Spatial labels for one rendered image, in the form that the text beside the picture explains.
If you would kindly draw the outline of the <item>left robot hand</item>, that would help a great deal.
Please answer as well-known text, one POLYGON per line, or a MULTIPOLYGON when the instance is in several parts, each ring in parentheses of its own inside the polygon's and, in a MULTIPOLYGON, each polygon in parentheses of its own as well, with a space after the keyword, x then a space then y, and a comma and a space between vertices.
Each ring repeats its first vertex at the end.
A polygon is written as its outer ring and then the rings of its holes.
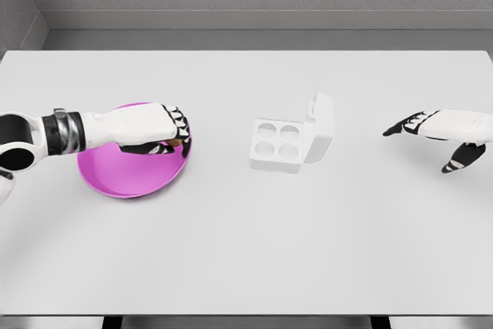
POLYGON ((187 158, 192 138, 188 119, 176 106, 144 103, 114 109, 104 115, 110 138, 124 153, 139 155, 172 154, 168 139, 181 139, 182 158, 187 158))

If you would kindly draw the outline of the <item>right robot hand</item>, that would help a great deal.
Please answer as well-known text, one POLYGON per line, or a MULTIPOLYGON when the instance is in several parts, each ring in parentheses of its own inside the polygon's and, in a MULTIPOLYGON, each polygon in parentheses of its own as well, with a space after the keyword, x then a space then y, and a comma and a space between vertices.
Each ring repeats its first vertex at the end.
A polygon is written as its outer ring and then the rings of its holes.
POLYGON ((462 170, 493 143, 493 114, 462 109, 436 109, 416 112, 383 132, 383 136, 408 133, 438 141, 453 141, 460 146, 442 167, 443 174, 462 170))

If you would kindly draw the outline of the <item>white egg box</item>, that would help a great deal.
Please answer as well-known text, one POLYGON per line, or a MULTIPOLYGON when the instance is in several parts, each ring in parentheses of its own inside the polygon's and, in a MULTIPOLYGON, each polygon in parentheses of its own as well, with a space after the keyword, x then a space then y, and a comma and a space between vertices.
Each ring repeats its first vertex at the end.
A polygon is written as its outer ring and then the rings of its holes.
POLYGON ((298 173, 303 163, 302 123, 256 119, 250 145, 250 167, 254 170, 298 173))

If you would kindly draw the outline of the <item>white egg box lid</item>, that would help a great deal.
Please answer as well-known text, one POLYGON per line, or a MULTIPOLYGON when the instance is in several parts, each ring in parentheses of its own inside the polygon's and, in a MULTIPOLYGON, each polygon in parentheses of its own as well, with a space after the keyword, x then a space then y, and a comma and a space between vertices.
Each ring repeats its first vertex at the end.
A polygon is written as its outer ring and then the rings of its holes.
POLYGON ((334 138, 334 100, 325 92, 316 92, 304 121, 303 162, 316 163, 334 138))

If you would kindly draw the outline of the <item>pink round plate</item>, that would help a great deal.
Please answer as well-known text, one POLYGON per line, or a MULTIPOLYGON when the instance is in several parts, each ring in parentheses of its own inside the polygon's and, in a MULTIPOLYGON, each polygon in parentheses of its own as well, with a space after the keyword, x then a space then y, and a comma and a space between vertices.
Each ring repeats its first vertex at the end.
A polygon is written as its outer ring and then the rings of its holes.
MULTIPOLYGON (((117 109, 151 102, 132 103, 117 109)), ((132 198, 151 194, 174 180, 186 164, 182 148, 177 146, 172 154, 139 155, 124 153, 110 138, 109 125, 104 113, 93 113, 92 132, 107 133, 109 143, 87 149, 77 155, 79 172, 94 190, 107 196, 132 198)))

